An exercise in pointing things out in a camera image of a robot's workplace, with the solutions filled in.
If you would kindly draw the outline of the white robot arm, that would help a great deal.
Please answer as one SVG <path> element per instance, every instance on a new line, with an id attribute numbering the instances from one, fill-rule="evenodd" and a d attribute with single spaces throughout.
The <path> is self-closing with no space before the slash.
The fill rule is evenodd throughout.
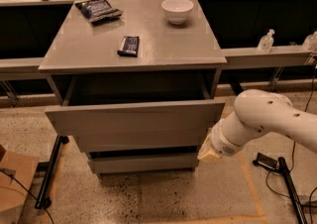
<path id="1" fill-rule="evenodd" d="M 317 116 L 293 107 L 284 95 L 257 89 L 240 93 L 233 111 L 207 134 L 197 159 L 212 163 L 233 156 L 269 132 L 283 135 L 317 153 Z"/>

